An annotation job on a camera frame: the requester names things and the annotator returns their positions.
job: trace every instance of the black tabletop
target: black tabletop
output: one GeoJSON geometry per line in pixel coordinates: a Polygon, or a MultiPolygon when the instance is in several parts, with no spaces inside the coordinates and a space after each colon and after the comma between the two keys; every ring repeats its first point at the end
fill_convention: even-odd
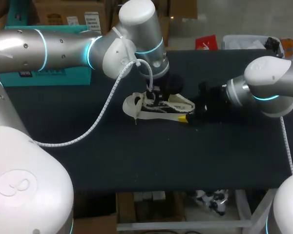
{"type": "MultiPolygon", "coordinates": [[[[172,51],[172,73],[185,80],[182,94],[198,83],[219,85],[243,74],[266,51],[172,51]]],[[[95,121],[114,83],[99,71],[90,86],[7,88],[33,139],[60,143],[83,134],[95,121]]],[[[279,119],[256,109],[229,121],[189,126],[174,121],[135,121],[122,112],[124,99],[142,92],[136,69],[124,78],[102,121],[72,146],[46,149],[69,172],[77,191],[277,188],[291,173],[279,119]]],[[[285,117],[293,155],[293,111],[285,117]]]]}

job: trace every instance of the silver robotic arm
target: silver robotic arm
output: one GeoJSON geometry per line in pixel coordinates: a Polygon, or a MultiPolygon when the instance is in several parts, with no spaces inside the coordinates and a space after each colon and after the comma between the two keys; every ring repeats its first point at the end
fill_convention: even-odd
{"type": "Polygon", "coordinates": [[[234,106],[255,101],[265,115],[284,116],[293,109],[293,60],[257,58],[227,82],[226,91],[234,106]]]}

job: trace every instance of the white cable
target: white cable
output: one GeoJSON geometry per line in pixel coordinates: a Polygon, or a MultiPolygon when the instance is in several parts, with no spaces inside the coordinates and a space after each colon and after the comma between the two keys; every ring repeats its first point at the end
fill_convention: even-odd
{"type": "Polygon", "coordinates": [[[284,139],[284,143],[285,143],[285,148],[287,150],[287,155],[288,155],[290,170],[291,170],[291,173],[293,175],[292,156],[291,156],[290,146],[289,146],[288,137],[287,137],[287,130],[285,128],[285,124],[284,124],[284,120],[283,120],[283,117],[282,116],[280,117],[280,122],[281,122],[281,128],[282,128],[282,134],[283,134],[283,139],[284,139]]]}
{"type": "MultiPolygon", "coordinates": [[[[152,73],[152,69],[150,67],[150,65],[143,59],[138,59],[139,62],[143,63],[144,65],[146,65],[148,71],[149,71],[149,76],[150,76],[150,84],[152,82],[153,84],[153,73],[152,73]]],[[[37,145],[41,146],[41,147],[47,147],[47,148],[55,148],[55,147],[63,147],[63,146],[68,146],[68,145],[72,145],[74,143],[77,143],[78,141],[84,139],[86,136],[88,136],[92,131],[93,129],[95,129],[95,127],[98,125],[98,123],[100,122],[104,112],[106,111],[106,108],[108,107],[109,105],[109,102],[111,101],[114,93],[115,93],[115,90],[119,84],[119,82],[121,81],[121,79],[123,78],[123,75],[125,73],[125,71],[127,71],[129,69],[129,67],[133,64],[135,64],[136,61],[131,61],[129,62],[125,67],[124,69],[121,71],[121,73],[119,74],[118,78],[116,79],[114,85],[113,85],[113,88],[111,90],[111,92],[109,93],[108,95],[108,98],[107,100],[105,101],[105,104],[99,114],[99,116],[97,117],[96,121],[94,122],[94,124],[88,129],[88,131],[86,131],[84,134],[82,134],[80,137],[74,139],[74,140],[71,140],[71,141],[68,141],[68,142],[64,142],[64,143],[58,143],[58,144],[51,144],[51,143],[41,143],[41,142],[38,142],[38,141],[34,141],[37,145]]]]}

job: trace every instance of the shoe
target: shoe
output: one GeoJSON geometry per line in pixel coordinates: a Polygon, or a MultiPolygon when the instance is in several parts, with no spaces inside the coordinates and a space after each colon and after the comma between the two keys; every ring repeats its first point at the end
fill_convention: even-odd
{"type": "Polygon", "coordinates": [[[180,94],[163,98],[146,91],[133,93],[123,102],[123,111],[134,119],[167,119],[179,121],[181,116],[193,113],[195,104],[180,94]]]}

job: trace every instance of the white robotic arm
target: white robotic arm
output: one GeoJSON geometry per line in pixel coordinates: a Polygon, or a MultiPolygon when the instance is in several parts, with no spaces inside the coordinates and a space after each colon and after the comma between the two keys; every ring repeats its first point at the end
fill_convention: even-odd
{"type": "Polygon", "coordinates": [[[261,57],[252,61],[244,75],[227,82],[226,92],[234,106],[255,101],[269,117],[281,117],[293,109],[292,60],[261,57]]]}
{"type": "MultiPolygon", "coordinates": [[[[119,17],[103,37],[0,31],[0,73],[88,66],[116,79],[143,59],[146,79],[163,78],[169,63],[152,1],[130,0],[119,17]]],[[[30,138],[0,82],[0,234],[71,234],[73,200],[69,174],[30,138]]]]}

